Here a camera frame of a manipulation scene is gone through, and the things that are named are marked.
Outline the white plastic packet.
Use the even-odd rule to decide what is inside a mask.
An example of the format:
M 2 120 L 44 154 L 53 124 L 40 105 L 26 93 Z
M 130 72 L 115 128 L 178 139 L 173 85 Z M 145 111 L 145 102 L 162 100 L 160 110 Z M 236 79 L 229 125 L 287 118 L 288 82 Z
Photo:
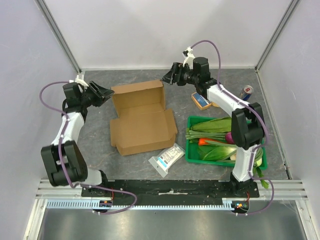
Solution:
M 154 169 L 165 178 L 169 173 L 169 168 L 180 158 L 185 155 L 185 150 L 177 143 L 174 143 L 172 147 L 164 149 L 157 156 L 152 156 L 148 162 L 154 167 Z

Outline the brown cardboard box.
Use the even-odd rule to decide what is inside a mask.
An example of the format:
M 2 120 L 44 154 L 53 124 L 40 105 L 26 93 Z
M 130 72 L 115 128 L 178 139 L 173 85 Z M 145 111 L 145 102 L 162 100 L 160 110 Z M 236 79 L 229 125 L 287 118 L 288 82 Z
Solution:
M 122 156 L 170 148 L 178 133 L 173 110 L 166 107 L 160 80 L 113 86 L 117 118 L 110 120 L 110 144 Z

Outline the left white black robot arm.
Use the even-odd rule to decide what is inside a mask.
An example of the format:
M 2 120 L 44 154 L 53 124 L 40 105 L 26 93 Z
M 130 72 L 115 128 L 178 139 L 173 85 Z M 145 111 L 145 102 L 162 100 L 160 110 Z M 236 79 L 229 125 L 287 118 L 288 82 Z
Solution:
M 86 83 L 83 80 L 69 80 L 62 81 L 61 84 L 65 95 L 62 107 L 43 104 L 48 109 L 59 112 L 62 119 L 55 139 L 40 151 L 48 180 L 53 187 L 92 186 L 95 194 L 104 197 L 110 191 L 110 185 L 105 181 L 106 175 L 101 170 L 87 166 L 77 142 L 87 119 L 88 108 L 101 107 L 114 91 L 94 81 Z

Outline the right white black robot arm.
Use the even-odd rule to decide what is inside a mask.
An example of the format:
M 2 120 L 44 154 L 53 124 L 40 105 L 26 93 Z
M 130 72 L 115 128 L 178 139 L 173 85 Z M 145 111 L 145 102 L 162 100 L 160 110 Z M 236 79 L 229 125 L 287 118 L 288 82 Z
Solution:
M 216 103 L 231 117 L 236 160 L 230 175 L 229 191 L 235 197 L 242 196 L 253 182 L 255 155 L 267 131 L 261 106 L 243 101 L 226 90 L 211 76 L 209 62 L 205 57 L 194 58 L 192 66 L 174 62 L 161 80 L 170 85 L 194 85 L 198 94 Z

